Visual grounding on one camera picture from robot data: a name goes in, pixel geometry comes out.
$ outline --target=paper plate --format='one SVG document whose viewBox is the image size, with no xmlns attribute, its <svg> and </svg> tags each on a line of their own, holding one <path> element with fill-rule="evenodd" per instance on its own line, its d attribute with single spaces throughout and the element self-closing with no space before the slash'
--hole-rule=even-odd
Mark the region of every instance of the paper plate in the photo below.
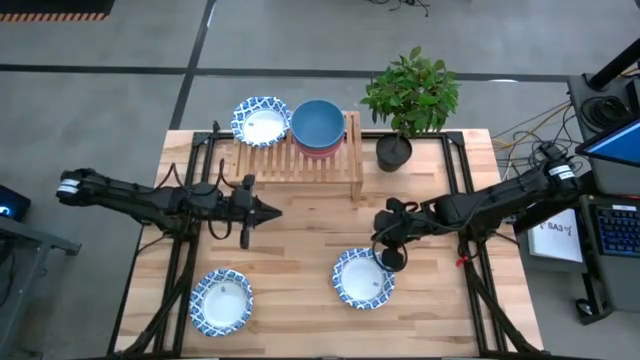
<svg viewBox="0 0 640 360">
<path fill-rule="evenodd" d="M 291 127 L 291 112 L 273 96 L 254 96 L 233 111 L 231 130 L 236 139 L 250 146 L 267 147 L 282 140 Z"/>
<path fill-rule="evenodd" d="M 251 285 L 237 271 L 212 271 L 191 292 L 191 321 L 207 336 L 226 336 L 238 331 L 249 320 L 252 310 Z"/>
<path fill-rule="evenodd" d="M 333 287 L 340 299 L 356 309 L 376 309 L 384 305 L 396 286 L 395 275 L 373 259 L 370 248 L 350 249 L 333 266 Z"/>
</svg>

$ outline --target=red bowl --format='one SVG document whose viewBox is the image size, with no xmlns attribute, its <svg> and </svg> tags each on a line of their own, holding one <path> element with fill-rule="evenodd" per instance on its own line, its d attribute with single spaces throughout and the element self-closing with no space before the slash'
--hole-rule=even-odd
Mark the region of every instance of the red bowl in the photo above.
<svg viewBox="0 0 640 360">
<path fill-rule="evenodd" d="M 294 144 L 296 145 L 296 147 L 298 148 L 298 150 L 300 150 L 300 152 L 307 157 L 310 157 L 312 159 L 316 159 L 316 160 L 321 160 L 321 159 L 326 159 L 328 157 L 331 157 L 333 154 L 335 154 L 336 152 L 338 152 L 338 150 L 340 150 L 340 146 L 342 145 L 342 141 L 338 141 L 338 143 L 336 143 L 335 145 L 326 148 L 326 149 L 322 149 L 322 150 L 312 150 L 309 149 L 307 147 L 305 147 L 304 145 L 300 144 L 299 142 L 296 141 L 296 139 L 293 139 Z"/>
</svg>

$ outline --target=concrete floor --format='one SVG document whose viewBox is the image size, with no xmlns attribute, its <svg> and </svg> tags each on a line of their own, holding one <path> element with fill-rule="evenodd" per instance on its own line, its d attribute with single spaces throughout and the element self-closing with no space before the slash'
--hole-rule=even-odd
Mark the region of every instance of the concrete floor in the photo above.
<svg viewBox="0 0 640 360">
<path fill-rule="evenodd" d="M 0 64 L 186 67 L 206 0 L 118 0 L 102 23 L 0 23 Z M 633 0 L 440 0 L 422 9 L 361 0 L 219 0 L 200 67 L 382 70 L 422 45 L 458 72 L 579 74 L 604 65 L 640 34 Z M 139 225 L 54 197 L 62 170 L 93 167 L 152 183 L 182 76 L 1 73 L 0 183 L 33 200 L 28 223 L 83 243 L 54 254 L 25 319 L 20 346 L 49 359 L 107 348 Z M 274 94 L 292 107 L 310 98 L 360 110 L 364 79 L 196 77 L 181 128 L 228 126 L 233 107 Z M 493 134 L 567 100 L 562 83 L 463 82 L 449 128 Z M 555 136 L 558 120 L 541 128 Z M 579 139 L 577 126 L 569 123 Z M 502 136 L 509 140 L 511 133 Z M 526 146 L 518 149 L 528 155 Z M 640 315 L 581 326 L 572 274 L 527 269 L 545 348 L 555 354 L 636 359 Z"/>
</svg>

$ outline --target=keyboard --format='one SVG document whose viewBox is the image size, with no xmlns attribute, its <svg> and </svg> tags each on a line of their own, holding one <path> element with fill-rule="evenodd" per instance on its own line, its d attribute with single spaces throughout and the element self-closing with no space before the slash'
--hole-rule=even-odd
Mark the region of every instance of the keyboard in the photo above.
<svg viewBox="0 0 640 360">
<path fill-rule="evenodd" d="M 640 257 L 640 211 L 635 207 L 596 206 L 597 235 L 603 254 Z"/>
</svg>

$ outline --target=wooden table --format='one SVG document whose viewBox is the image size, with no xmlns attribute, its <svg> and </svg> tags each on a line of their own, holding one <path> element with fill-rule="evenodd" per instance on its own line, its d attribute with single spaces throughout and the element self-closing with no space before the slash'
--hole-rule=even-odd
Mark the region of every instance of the wooden table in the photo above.
<svg viewBox="0 0 640 360">
<path fill-rule="evenodd" d="M 475 188 L 495 184 L 499 177 L 489 132 L 462 131 Z M 192 133 L 167 134 L 156 181 L 172 162 L 184 176 Z M 194 283 L 216 268 L 233 268 L 249 278 L 255 307 L 249 323 L 224 338 L 208 338 L 187 320 L 182 355 L 477 355 L 464 272 L 455 266 L 455 234 L 427 236 L 409 244 L 409 264 L 396 275 L 393 296 L 380 309 L 350 308 L 331 286 L 331 269 L 338 256 L 348 248 L 371 245 L 373 217 L 388 197 L 423 201 L 449 193 L 441 145 L 433 140 L 412 142 L 409 162 L 395 173 L 383 173 L 376 165 L 375 141 L 363 140 L 364 187 L 356 204 L 349 198 L 349 189 L 341 186 L 257 185 L 257 195 L 284 215 L 254 230 L 249 250 L 239 248 L 237 227 L 223 241 L 213 239 L 203 228 Z M 210 182 L 217 175 L 218 161 L 230 157 L 231 143 L 216 145 Z M 458 164 L 456 168 L 459 187 L 464 189 Z M 510 227 L 500 231 L 513 235 Z M 141 246 L 159 235 L 149 227 Z M 135 340 L 160 305 L 170 248 L 171 241 L 163 240 L 139 255 L 116 350 Z M 529 342 L 542 348 L 517 247 L 495 238 L 487 248 L 501 306 Z M 490 348 L 495 348 L 488 310 L 482 310 Z M 168 336 L 172 336 L 171 319 L 169 323 Z"/>
</svg>

